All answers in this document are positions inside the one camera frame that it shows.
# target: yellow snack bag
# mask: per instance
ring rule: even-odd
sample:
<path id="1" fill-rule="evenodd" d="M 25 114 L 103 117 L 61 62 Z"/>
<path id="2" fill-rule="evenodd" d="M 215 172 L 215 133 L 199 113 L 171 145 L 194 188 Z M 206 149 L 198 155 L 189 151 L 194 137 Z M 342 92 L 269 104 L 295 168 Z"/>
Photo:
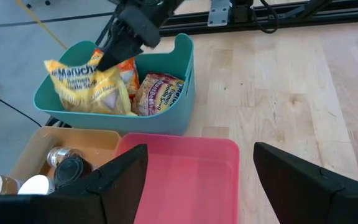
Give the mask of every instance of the yellow snack bag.
<path id="1" fill-rule="evenodd" d="M 70 111 L 134 115 L 119 69 L 96 69 L 102 56 L 102 52 L 94 52 L 88 63 L 76 67 L 55 60 L 44 62 L 63 107 Z"/>

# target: glass jar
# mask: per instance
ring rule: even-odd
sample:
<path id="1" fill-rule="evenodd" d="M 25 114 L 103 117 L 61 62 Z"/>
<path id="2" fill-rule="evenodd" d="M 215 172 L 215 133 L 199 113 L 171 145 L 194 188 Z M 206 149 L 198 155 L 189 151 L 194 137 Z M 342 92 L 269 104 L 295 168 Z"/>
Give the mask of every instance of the glass jar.
<path id="1" fill-rule="evenodd" d="M 51 167 L 56 168 L 63 160 L 70 156 L 82 156 L 82 153 L 78 149 L 71 149 L 69 147 L 54 147 L 48 153 L 47 162 Z"/>

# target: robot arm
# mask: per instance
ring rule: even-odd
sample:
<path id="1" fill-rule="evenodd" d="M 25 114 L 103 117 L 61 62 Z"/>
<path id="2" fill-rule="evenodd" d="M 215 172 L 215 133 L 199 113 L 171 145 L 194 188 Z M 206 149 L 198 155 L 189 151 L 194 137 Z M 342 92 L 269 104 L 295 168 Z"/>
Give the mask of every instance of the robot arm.
<path id="1" fill-rule="evenodd" d="M 105 71 L 143 52 L 142 45 L 156 47 L 159 28 L 183 0 L 122 0 L 114 13 L 110 37 L 97 69 Z"/>

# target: orange snack bag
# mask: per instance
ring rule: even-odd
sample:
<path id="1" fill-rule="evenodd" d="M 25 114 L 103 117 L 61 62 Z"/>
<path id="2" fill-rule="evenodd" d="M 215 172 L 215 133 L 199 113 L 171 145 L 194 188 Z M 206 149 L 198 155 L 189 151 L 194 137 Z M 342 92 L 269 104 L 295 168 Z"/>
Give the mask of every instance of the orange snack bag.
<path id="1" fill-rule="evenodd" d="M 93 54 L 95 54 L 96 52 L 99 54 L 103 54 L 100 49 L 95 49 Z M 128 90 L 129 99 L 132 101 L 137 93 L 137 90 L 140 87 L 139 75 L 137 73 L 135 65 L 135 58 L 132 57 L 119 63 L 116 66 L 119 68 L 121 79 L 124 81 L 125 86 Z"/>

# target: metal bracket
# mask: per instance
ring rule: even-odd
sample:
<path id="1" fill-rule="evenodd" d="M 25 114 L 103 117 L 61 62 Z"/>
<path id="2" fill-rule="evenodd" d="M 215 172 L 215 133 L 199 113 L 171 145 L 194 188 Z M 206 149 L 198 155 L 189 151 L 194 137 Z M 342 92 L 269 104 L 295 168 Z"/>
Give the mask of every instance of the metal bracket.
<path id="1" fill-rule="evenodd" d="M 211 0 L 208 26 L 226 26 L 229 20 L 230 0 Z"/>

